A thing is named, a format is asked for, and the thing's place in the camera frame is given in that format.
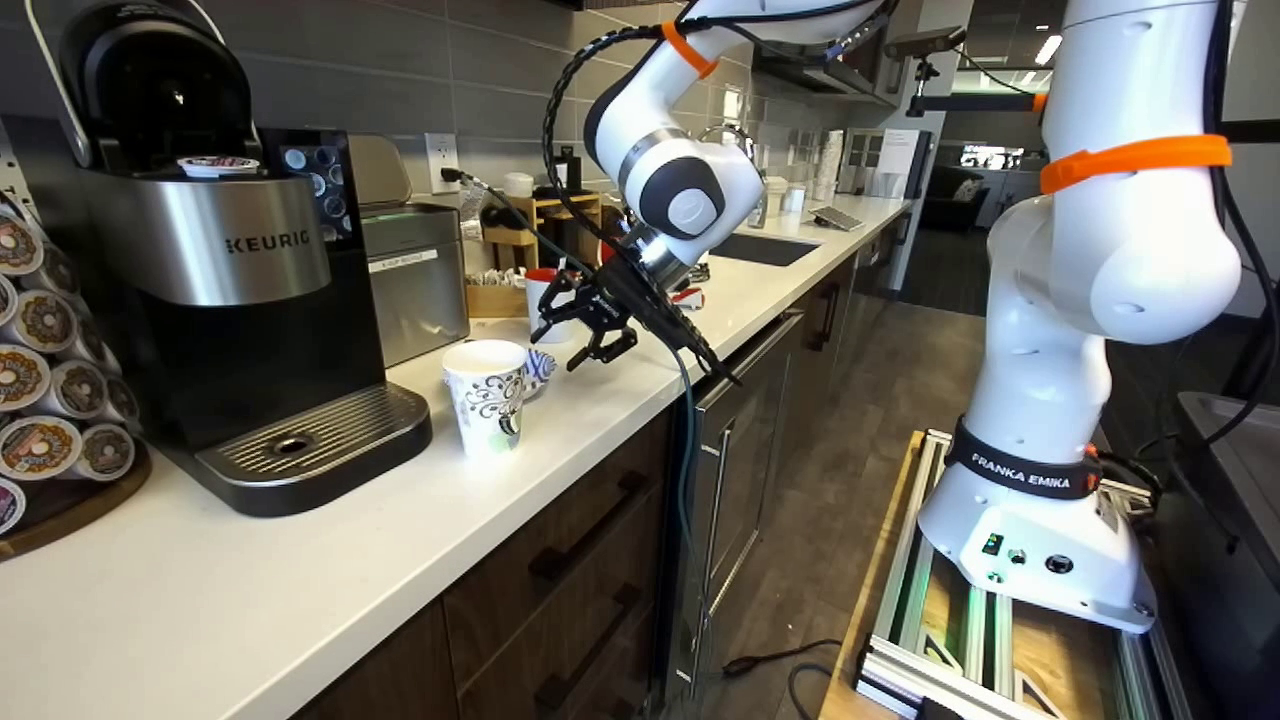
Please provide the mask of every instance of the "cabinet door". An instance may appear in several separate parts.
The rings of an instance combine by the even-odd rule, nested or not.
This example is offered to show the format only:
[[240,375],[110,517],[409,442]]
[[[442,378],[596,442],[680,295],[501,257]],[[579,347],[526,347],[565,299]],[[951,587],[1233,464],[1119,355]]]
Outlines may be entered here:
[[457,720],[446,617],[428,605],[298,720]]

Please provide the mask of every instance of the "orange ring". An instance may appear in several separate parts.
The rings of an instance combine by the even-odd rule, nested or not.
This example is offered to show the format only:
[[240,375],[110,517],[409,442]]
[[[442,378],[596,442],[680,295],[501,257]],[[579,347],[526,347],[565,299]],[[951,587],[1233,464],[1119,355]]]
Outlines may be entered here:
[[662,27],[663,27],[663,39],[684,56],[684,64],[688,64],[702,80],[717,71],[717,58],[708,58],[706,50],[695,50],[695,48],[688,42],[688,34],[680,34],[678,19],[663,19]]
[[1233,164],[1233,145],[1226,136],[1157,136],[1157,140],[1118,145],[1106,151],[1074,151],[1063,159],[1051,159],[1041,171],[1041,190],[1051,196],[1109,171],[1228,169],[1228,164]]

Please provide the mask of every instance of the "white countertop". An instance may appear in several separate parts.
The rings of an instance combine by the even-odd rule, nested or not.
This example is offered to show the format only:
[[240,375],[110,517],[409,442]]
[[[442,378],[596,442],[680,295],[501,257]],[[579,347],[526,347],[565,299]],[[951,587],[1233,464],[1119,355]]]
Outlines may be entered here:
[[[692,318],[717,353],[742,347],[906,205],[839,208],[860,220],[854,232],[742,229],[819,244],[793,268],[712,257],[708,306]],[[547,353],[565,365],[577,341]],[[641,332],[617,365],[556,372],[512,455],[468,464],[442,358],[402,365],[392,378],[434,399],[434,446],[316,511],[238,517],[154,453],[154,481],[125,506],[0,562],[0,717],[288,717],[680,395],[672,355]]]

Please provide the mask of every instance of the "ceiling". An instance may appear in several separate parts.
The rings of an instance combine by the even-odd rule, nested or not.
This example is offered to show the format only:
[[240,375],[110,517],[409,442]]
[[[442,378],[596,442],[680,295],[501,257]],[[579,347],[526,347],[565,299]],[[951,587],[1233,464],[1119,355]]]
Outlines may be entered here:
[[1045,34],[1063,27],[1069,0],[971,0],[968,56],[986,68],[1036,68]]

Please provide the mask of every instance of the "keurig coffee machine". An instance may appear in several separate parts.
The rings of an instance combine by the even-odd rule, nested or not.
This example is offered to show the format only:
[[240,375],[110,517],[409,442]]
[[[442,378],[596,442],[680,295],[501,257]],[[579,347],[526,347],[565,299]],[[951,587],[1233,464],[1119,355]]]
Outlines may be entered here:
[[[316,506],[417,455],[428,402],[385,385],[345,133],[256,129],[196,0],[80,11],[58,48],[34,3],[27,22],[77,159],[35,159],[27,178],[149,435],[248,517]],[[42,147],[35,129],[12,140]]]

